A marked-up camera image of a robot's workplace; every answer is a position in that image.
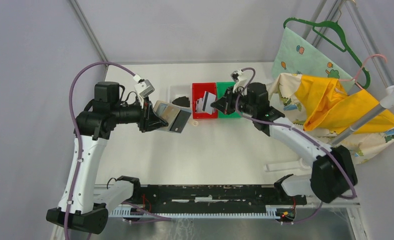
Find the beige card holder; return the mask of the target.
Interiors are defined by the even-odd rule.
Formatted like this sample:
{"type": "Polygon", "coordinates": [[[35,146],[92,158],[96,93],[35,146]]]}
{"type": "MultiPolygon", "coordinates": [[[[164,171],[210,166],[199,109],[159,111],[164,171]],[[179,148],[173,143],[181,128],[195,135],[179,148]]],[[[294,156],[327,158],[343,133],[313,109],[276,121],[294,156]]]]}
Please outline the beige card holder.
{"type": "Polygon", "coordinates": [[[188,107],[158,100],[154,106],[154,111],[168,123],[168,126],[160,128],[160,131],[180,134],[186,127],[197,127],[199,124],[197,120],[192,118],[192,110],[188,107]]]}

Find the white card with stripe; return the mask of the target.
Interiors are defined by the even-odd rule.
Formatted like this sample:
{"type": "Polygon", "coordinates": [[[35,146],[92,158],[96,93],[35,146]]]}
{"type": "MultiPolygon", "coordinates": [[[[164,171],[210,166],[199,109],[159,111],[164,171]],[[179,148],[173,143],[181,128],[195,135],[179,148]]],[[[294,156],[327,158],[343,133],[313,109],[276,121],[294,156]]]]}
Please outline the white card with stripe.
{"type": "Polygon", "coordinates": [[[214,112],[214,108],[211,107],[211,104],[216,100],[216,95],[209,92],[209,91],[205,91],[204,92],[204,96],[201,98],[200,100],[200,107],[199,110],[212,115],[214,112]]]}

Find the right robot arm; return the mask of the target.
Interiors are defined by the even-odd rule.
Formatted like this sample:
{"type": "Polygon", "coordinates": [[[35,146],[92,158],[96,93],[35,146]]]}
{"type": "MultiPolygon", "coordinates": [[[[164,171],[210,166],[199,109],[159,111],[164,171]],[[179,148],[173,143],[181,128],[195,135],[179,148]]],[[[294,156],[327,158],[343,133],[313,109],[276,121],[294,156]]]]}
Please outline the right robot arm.
{"type": "Polygon", "coordinates": [[[228,87],[224,95],[210,104],[225,115],[238,113],[252,121],[254,127],[274,138],[293,152],[311,169],[310,174],[289,174],[275,182],[273,196],[280,204],[294,196],[314,195],[325,203],[337,198],[354,199],[358,183],[350,151],[344,146],[333,147],[297,128],[285,115],[270,105],[264,84],[228,87]]]}

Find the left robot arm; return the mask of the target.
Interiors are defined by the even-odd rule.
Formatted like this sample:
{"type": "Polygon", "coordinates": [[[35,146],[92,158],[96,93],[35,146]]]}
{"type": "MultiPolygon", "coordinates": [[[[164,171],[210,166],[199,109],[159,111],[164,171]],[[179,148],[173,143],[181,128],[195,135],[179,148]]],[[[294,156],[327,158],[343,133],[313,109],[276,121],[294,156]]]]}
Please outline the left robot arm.
{"type": "Polygon", "coordinates": [[[65,191],[58,206],[49,209],[46,220],[63,227],[89,234],[100,234],[109,214],[127,200],[141,200],[142,190],[136,177],[120,176],[112,187],[98,196],[94,186],[102,154],[111,132],[117,125],[137,124],[142,133],[168,125],[153,110],[149,95],[154,87],[147,80],[135,85],[135,102],[122,100],[125,88],[117,82],[99,82],[94,98],[74,117],[74,154],[65,191]]]}

